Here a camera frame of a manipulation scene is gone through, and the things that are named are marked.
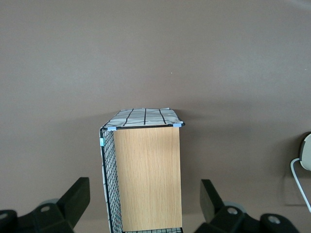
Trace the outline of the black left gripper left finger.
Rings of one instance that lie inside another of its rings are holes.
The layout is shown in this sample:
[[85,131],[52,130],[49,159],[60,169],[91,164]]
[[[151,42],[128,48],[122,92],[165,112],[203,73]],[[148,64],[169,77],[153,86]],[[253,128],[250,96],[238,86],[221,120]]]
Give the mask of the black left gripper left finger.
[[79,178],[56,202],[45,203],[24,216],[0,211],[2,233],[72,233],[89,205],[89,178]]

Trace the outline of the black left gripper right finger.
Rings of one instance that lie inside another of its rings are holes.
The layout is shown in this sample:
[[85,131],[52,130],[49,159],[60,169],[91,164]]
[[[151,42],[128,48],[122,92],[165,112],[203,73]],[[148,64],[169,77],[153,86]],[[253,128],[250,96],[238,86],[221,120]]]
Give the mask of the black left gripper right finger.
[[205,222],[201,233],[297,233],[287,218],[277,214],[263,214],[252,218],[239,207],[225,205],[211,180],[200,182],[200,206]]

